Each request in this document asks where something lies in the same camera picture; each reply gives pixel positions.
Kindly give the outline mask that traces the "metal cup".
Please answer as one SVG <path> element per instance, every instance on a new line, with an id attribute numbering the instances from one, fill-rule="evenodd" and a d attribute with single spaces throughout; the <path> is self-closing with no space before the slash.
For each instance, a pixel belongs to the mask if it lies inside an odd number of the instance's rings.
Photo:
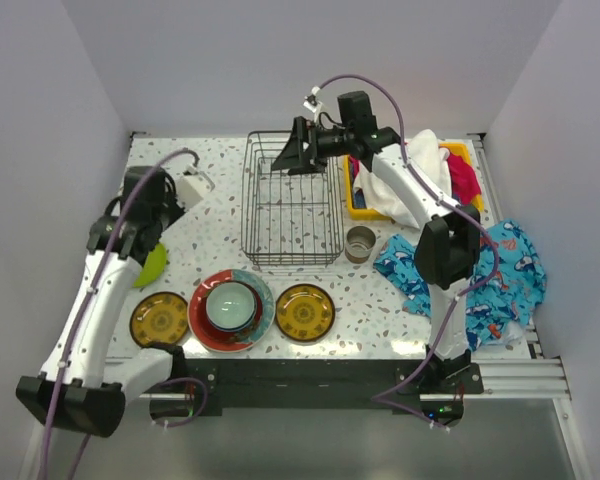
<path id="1" fill-rule="evenodd" d="M 376 235 L 366 226 L 356 225 L 345 236 L 345 256 L 355 264 L 366 262 L 375 247 Z"/>

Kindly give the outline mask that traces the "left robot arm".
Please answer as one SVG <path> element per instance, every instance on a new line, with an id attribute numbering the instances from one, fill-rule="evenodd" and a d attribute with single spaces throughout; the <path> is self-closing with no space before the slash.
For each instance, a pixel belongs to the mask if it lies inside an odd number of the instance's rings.
<path id="1" fill-rule="evenodd" d="M 105 369 L 125 298 L 162 233 L 183 214 L 163 168 L 126 171 L 122 194 L 90 228 L 83 278 L 58 341 L 40 372 L 16 386 L 17 399 L 40 423 L 107 438 L 126 406 L 147 390 L 176 392 L 185 385 L 183 349 L 160 340 Z"/>

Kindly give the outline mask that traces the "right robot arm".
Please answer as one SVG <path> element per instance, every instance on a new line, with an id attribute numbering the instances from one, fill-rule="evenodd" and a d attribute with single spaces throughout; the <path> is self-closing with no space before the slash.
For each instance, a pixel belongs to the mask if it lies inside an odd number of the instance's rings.
<path id="1" fill-rule="evenodd" d="M 480 214 L 437 188 L 409 157 L 405 140 L 380 127 L 363 91 L 338 98 L 340 120 L 331 128 L 318 118 L 294 118 L 289 138 L 272 164 L 291 175 L 321 172 L 329 159 L 351 156 L 382 180 L 413 215 L 420 230 L 414 254 L 428 285 L 431 337 L 414 372 L 439 393 L 449 392 L 471 364 L 466 333 L 466 295 L 480 253 Z"/>

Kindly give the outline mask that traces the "wire dish rack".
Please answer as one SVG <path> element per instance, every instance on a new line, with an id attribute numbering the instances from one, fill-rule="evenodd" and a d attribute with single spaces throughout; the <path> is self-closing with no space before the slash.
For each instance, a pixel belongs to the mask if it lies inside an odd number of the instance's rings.
<path id="1" fill-rule="evenodd" d="M 242 167 L 241 249 L 259 267 L 333 263 L 344 250 L 342 173 L 329 160 L 321 173 L 291 176 L 273 162 L 289 133 L 247 135 Z"/>

